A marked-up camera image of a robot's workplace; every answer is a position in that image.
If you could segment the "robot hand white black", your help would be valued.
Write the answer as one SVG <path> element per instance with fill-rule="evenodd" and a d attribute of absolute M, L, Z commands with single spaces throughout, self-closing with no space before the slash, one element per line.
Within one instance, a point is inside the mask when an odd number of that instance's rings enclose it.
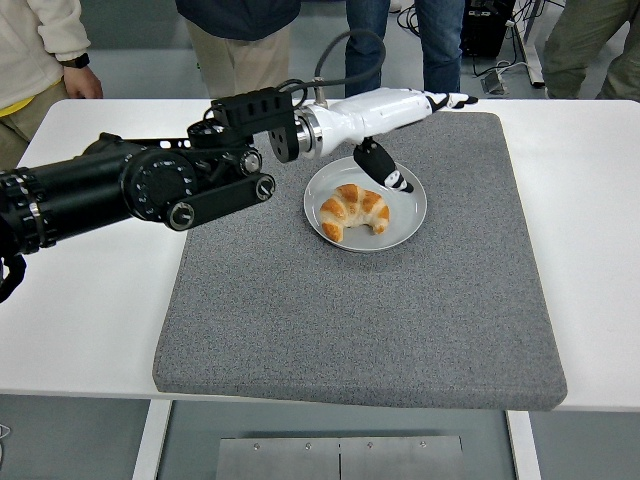
<path fill-rule="evenodd" d="M 441 109 L 460 109 L 477 102 L 463 93 L 378 88 L 328 107 L 309 105 L 305 108 L 311 128 L 307 153 L 319 158 L 343 143 L 352 143 L 354 161 L 371 179 L 387 189 L 411 193 L 413 185 L 375 137 L 422 121 Z"/>

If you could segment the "person's hand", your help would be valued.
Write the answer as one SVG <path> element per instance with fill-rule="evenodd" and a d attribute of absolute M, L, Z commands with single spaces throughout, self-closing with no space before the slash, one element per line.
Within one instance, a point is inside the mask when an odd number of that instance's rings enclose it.
<path fill-rule="evenodd" d="M 63 80 L 71 99 L 102 99 L 100 80 L 89 66 L 83 68 L 64 67 Z"/>

